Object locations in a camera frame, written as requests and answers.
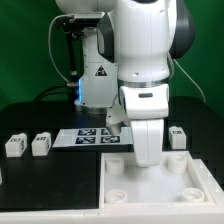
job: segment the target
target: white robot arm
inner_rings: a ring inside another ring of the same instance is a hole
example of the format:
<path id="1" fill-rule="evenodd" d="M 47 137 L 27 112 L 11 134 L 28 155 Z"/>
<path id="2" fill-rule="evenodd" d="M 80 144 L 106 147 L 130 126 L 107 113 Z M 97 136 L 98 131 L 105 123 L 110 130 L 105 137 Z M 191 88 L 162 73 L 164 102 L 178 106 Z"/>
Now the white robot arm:
<path id="1" fill-rule="evenodd" d="M 117 135 L 131 126 L 137 165 L 158 164 L 168 116 L 167 56 L 181 57 L 194 40 L 183 0 L 56 0 L 66 13 L 103 12 L 99 54 L 117 65 L 119 104 L 108 109 L 106 126 Z"/>

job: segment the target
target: black table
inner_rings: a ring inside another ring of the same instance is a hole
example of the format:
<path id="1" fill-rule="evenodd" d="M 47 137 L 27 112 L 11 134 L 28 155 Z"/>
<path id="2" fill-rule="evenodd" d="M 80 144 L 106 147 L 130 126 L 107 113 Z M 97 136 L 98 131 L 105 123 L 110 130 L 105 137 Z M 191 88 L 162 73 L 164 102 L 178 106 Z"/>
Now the black table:
<path id="1" fill-rule="evenodd" d="M 171 98 L 165 120 L 163 150 L 172 150 L 168 127 L 181 126 L 187 150 L 202 159 L 224 189 L 224 121 L 191 97 Z M 60 129 L 100 128 L 105 115 L 74 112 L 67 102 L 16 103 L 0 112 L 0 211 L 98 208 L 101 152 L 129 152 L 131 145 L 52 148 L 47 157 L 32 157 L 31 142 L 50 132 L 54 142 Z M 13 134 L 26 133 L 22 158 L 6 158 L 4 145 Z"/>

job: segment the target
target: green backdrop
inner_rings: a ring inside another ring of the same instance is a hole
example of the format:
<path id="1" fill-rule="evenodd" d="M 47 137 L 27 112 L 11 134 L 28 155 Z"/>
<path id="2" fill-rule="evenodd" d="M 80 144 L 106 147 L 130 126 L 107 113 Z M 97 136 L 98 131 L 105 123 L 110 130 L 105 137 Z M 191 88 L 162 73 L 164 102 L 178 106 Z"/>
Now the green backdrop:
<path id="1" fill-rule="evenodd" d="M 178 61 L 201 86 L 209 107 L 224 118 L 224 1 L 185 2 L 196 24 L 196 40 Z M 47 48 L 49 24 L 59 14 L 54 0 L 1 0 L 0 109 L 14 102 L 31 101 L 44 89 L 63 83 Z M 69 74 L 62 31 L 53 32 L 52 43 L 60 70 Z M 201 99 L 177 67 L 170 94 Z"/>

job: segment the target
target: blue light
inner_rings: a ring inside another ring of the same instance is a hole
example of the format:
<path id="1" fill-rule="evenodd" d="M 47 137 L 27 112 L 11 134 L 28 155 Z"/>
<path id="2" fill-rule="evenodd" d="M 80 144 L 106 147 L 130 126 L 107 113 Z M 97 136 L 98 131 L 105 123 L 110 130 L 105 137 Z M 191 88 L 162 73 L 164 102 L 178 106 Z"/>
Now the blue light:
<path id="1" fill-rule="evenodd" d="M 82 88 L 81 88 L 81 80 L 79 79 L 79 99 L 78 101 L 82 102 Z"/>

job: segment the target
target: small white cube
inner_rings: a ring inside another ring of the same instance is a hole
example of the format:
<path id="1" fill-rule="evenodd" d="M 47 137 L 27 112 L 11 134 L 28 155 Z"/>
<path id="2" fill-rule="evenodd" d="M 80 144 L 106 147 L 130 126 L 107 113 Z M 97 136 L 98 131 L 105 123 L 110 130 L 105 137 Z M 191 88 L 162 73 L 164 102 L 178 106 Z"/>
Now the small white cube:
<path id="1" fill-rule="evenodd" d="M 7 157 L 21 157 L 27 147 L 27 136 L 24 133 L 12 135 L 5 144 Z"/>
<path id="2" fill-rule="evenodd" d="M 169 128 L 169 141 L 172 149 L 186 149 L 187 137 L 180 127 Z"/>
<path id="3" fill-rule="evenodd" d="M 44 132 L 36 135 L 32 142 L 32 153 L 33 156 L 47 156 L 48 151 L 51 147 L 51 134 Z"/>

